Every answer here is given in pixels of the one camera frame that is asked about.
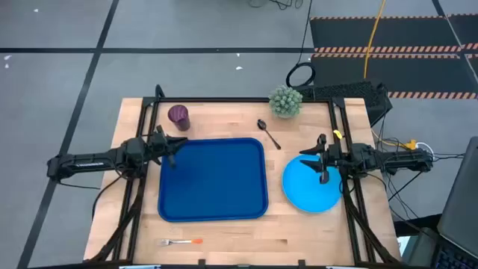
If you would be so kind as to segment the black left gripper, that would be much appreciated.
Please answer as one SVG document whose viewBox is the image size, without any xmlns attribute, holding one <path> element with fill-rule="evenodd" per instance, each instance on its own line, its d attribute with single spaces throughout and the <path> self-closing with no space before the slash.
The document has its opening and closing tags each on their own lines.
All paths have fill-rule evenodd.
<svg viewBox="0 0 478 269">
<path fill-rule="evenodd" d="M 175 168 L 176 161 L 173 156 L 186 142 L 186 137 L 171 137 L 164 132 L 161 125 L 156 126 L 156 131 L 152 134 L 149 142 L 151 160 L 160 166 L 161 157 L 166 156 L 171 168 Z"/>
</svg>

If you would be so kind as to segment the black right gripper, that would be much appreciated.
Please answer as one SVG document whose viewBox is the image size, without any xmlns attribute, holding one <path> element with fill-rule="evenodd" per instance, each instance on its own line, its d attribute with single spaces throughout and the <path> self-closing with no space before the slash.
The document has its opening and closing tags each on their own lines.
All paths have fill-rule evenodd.
<svg viewBox="0 0 478 269">
<path fill-rule="evenodd" d="M 317 155 L 319 154 L 320 160 L 300 160 L 301 163 L 310 167 L 316 173 L 320 173 L 320 184 L 326 184 L 329 182 L 329 172 L 327 167 L 335 167 L 337 161 L 341 158 L 341 149 L 339 145 L 332 144 L 326 148 L 326 135 L 320 134 L 317 139 L 317 146 L 304 149 L 299 152 L 302 155 Z"/>
</svg>

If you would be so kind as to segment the purple ribbed cup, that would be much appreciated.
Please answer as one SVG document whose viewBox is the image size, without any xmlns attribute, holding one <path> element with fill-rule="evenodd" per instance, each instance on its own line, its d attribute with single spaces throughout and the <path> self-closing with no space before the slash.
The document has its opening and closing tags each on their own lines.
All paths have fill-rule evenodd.
<svg viewBox="0 0 478 269">
<path fill-rule="evenodd" d="M 174 105 L 168 110 L 167 116 L 179 131 L 185 132 L 190 128 L 190 118 L 186 106 Z"/>
</svg>

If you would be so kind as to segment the light blue round plate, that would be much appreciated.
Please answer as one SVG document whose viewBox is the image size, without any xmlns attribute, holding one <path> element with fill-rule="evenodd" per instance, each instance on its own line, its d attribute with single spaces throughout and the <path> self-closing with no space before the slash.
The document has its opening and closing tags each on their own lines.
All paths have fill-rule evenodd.
<svg viewBox="0 0 478 269">
<path fill-rule="evenodd" d="M 341 175 L 335 167 L 327 167 L 329 181 L 320 183 L 320 173 L 302 163 L 318 161 L 319 156 L 298 155 L 282 173 L 282 189 L 289 202 L 308 213 L 323 213 L 333 208 L 341 198 Z"/>
</svg>

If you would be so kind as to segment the dark blue plastic tray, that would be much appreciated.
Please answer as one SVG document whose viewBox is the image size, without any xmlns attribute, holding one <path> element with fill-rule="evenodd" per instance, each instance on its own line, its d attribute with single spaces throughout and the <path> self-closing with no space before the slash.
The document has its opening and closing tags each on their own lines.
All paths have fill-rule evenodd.
<svg viewBox="0 0 478 269">
<path fill-rule="evenodd" d="M 158 213 L 168 222 L 261 217 L 269 200 L 264 147 L 251 137 L 189 140 L 161 159 Z"/>
</svg>

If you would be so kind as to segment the black spoon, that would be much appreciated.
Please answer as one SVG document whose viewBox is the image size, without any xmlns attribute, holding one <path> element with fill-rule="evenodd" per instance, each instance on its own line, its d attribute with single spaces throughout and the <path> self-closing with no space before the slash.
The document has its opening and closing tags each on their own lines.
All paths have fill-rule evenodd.
<svg viewBox="0 0 478 269">
<path fill-rule="evenodd" d="M 279 143 L 272 137 L 272 135 L 268 132 L 267 130 L 267 124 L 261 120 L 261 119 L 258 119 L 257 121 L 257 126 L 260 130 L 264 131 L 268 137 L 272 140 L 272 142 L 274 143 L 275 147 L 280 150 L 281 149 L 281 146 L 279 145 Z"/>
</svg>

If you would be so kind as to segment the metal fork orange handle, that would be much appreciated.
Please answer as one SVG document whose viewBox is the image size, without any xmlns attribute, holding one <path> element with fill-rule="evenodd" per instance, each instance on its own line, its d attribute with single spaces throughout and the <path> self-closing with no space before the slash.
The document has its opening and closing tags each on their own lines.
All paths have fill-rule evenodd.
<svg viewBox="0 0 478 269">
<path fill-rule="evenodd" d="M 170 240 L 170 239 L 162 239 L 160 244 L 161 246 L 169 246 L 172 244 L 201 244 L 203 242 L 202 239 L 190 239 L 190 240 Z"/>
</svg>

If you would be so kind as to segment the green artificial succulent plant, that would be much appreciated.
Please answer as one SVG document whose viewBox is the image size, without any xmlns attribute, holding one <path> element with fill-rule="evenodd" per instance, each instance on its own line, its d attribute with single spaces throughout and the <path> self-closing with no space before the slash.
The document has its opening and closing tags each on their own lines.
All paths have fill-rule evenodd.
<svg viewBox="0 0 478 269">
<path fill-rule="evenodd" d="M 291 87 L 281 85 L 269 95 L 269 106 L 274 115 L 288 119 L 301 111 L 302 94 Z"/>
</svg>

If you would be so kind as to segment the black perforated computer tower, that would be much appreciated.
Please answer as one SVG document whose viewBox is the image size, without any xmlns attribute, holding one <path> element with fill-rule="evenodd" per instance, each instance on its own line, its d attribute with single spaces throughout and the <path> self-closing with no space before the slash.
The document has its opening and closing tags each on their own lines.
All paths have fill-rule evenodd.
<svg viewBox="0 0 478 269">
<path fill-rule="evenodd" d="M 363 99 L 371 127 L 393 108 L 388 98 L 388 89 L 383 83 L 373 84 L 370 81 L 360 81 L 324 87 L 300 86 L 294 89 L 302 94 L 303 99 Z"/>
</svg>

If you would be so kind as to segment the grey laptop lid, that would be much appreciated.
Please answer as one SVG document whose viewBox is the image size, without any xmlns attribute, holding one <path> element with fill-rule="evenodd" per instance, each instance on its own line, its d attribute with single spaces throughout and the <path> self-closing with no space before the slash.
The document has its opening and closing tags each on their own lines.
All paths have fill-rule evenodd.
<svg viewBox="0 0 478 269">
<path fill-rule="evenodd" d="M 478 259 L 478 136 L 469 141 L 438 231 L 443 238 Z"/>
</svg>

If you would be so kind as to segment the black hazard-striped floor mat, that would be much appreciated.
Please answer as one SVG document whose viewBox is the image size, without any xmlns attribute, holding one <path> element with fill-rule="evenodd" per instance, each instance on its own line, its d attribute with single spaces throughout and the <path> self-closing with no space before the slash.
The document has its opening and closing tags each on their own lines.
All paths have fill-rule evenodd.
<svg viewBox="0 0 478 269">
<path fill-rule="evenodd" d="M 478 99 L 478 13 L 311 18 L 318 86 L 364 79 L 391 98 Z"/>
</svg>

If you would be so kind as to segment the black keyboard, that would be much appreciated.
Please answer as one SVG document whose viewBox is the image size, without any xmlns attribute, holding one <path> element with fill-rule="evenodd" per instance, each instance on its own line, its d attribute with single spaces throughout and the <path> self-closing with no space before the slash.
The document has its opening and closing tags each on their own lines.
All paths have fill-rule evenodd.
<svg viewBox="0 0 478 269">
<path fill-rule="evenodd" d="M 478 259 L 454 248 L 440 247 L 432 269 L 478 269 Z"/>
</svg>

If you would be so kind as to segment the black aluminium table frame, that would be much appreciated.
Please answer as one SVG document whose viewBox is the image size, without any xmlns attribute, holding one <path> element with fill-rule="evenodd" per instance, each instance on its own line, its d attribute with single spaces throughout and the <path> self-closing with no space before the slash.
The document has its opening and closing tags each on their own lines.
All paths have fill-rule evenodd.
<svg viewBox="0 0 478 269">
<path fill-rule="evenodd" d="M 264 146 L 269 204 L 265 214 L 255 220 L 225 220 L 198 223 L 169 223 L 157 210 L 160 167 L 151 164 L 145 180 L 119 182 L 116 174 L 103 177 L 106 192 L 99 199 L 84 256 L 93 258 L 116 229 L 124 202 L 143 193 L 140 215 L 125 230 L 114 259 L 138 264 L 161 265 L 353 265 L 356 261 L 376 261 L 359 226 L 347 216 L 339 202 L 322 214 L 309 214 L 294 208 L 282 191 L 282 171 L 299 151 L 314 145 L 318 135 L 332 137 L 334 129 L 347 120 L 347 140 L 371 143 L 373 140 L 367 109 L 362 99 L 346 99 L 330 117 L 325 102 L 307 102 L 300 114 L 289 120 L 273 116 L 265 98 L 181 98 L 167 97 L 157 110 L 146 99 L 124 99 L 119 110 L 113 145 L 139 131 L 139 123 L 151 118 L 170 135 L 177 135 L 167 112 L 175 104 L 185 105 L 191 118 L 191 139 L 253 137 Z M 278 150 L 257 126 L 258 119 L 279 143 Z M 201 244 L 161 246 L 162 239 L 202 239 Z"/>
</svg>

